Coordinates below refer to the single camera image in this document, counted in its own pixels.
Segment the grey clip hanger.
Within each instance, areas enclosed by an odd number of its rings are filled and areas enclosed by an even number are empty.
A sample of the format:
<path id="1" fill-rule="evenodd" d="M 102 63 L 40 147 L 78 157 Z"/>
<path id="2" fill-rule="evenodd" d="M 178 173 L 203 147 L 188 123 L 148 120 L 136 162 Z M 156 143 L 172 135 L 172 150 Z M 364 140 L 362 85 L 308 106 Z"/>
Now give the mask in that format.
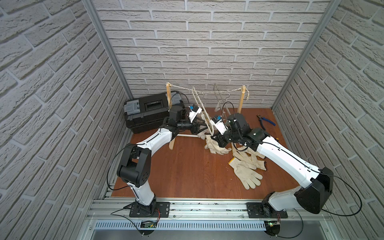
<path id="1" fill-rule="evenodd" d="M 218 100 L 218 103 L 215 107 L 215 112 L 221 112 L 221 116 L 226 119 L 229 115 L 231 115 L 231 111 L 226 106 L 226 103 L 228 103 L 232 107 L 232 112 L 235 110 L 234 105 L 228 101 L 229 97 L 231 96 L 230 92 L 221 91 L 216 83 L 214 84 L 213 91 L 216 99 Z"/>

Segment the white glove yellow cuff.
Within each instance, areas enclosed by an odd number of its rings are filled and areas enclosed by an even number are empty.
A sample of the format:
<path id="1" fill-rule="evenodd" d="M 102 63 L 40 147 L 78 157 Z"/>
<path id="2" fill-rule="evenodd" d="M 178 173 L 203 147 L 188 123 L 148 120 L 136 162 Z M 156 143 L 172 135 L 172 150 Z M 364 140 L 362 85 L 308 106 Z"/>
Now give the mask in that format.
<path id="1" fill-rule="evenodd" d="M 205 149 L 210 150 L 211 154 L 225 155 L 228 154 L 232 149 L 222 148 L 219 146 L 218 142 L 213 140 L 210 135 L 206 135 L 206 145 Z"/>

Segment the cream glove dark cuff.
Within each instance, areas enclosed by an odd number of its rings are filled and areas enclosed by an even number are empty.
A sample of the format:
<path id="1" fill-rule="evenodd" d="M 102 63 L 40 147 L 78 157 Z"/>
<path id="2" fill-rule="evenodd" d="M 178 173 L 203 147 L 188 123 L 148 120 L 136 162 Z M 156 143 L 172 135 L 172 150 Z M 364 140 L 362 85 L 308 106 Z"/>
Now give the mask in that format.
<path id="1" fill-rule="evenodd" d="M 206 135 L 210 135 L 210 131 L 208 129 L 204 130 L 204 131 L 201 131 L 197 134 L 197 136 L 202 139 L 202 140 L 205 140 L 206 139 Z"/>

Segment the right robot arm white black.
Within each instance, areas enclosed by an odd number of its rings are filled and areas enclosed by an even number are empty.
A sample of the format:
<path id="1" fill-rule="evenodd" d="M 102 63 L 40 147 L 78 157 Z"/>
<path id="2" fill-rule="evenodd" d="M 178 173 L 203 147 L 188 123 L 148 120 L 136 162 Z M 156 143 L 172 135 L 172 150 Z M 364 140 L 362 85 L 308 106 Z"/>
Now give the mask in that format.
<path id="1" fill-rule="evenodd" d="M 273 212 L 293 208 L 303 208 L 312 214 L 320 213 L 332 194 L 334 179 L 330 169 L 320 169 L 304 161 L 265 130 L 251 129 L 240 113 L 230 115 L 226 123 L 220 116 L 213 117 L 210 122 L 219 131 L 213 139 L 220 147 L 234 143 L 252 149 L 272 160 L 299 183 L 294 189 L 267 195 L 261 206 L 264 216 L 270 217 Z"/>

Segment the white clip hanger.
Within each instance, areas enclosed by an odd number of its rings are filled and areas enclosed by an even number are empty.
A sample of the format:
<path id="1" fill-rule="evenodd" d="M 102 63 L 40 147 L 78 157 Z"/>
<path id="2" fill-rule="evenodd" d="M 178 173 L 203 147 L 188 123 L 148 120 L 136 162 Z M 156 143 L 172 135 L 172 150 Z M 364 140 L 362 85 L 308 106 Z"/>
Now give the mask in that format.
<path id="1" fill-rule="evenodd" d="M 203 118 L 205 124 L 207 125 L 208 130 L 209 130 L 210 133 L 211 133 L 211 136 L 213 136 L 213 135 L 214 135 L 214 127 L 213 127 L 213 125 L 210 123 L 211 118 L 210 118 L 209 114 L 207 113 L 206 108 L 204 107 L 204 104 L 203 104 L 203 102 L 201 101 L 201 99 L 200 99 L 200 97 L 199 97 L 199 94 L 198 94 L 197 90 L 195 89 L 195 87 L 193 87 L 191 91 L 192 91 L 192 94 L 193 94 L 194 99 L 195 99 L 195 101 L 196 101 L 196 104 L 197 104 L 200 108 L 202 108 L 201 117 Z"/>

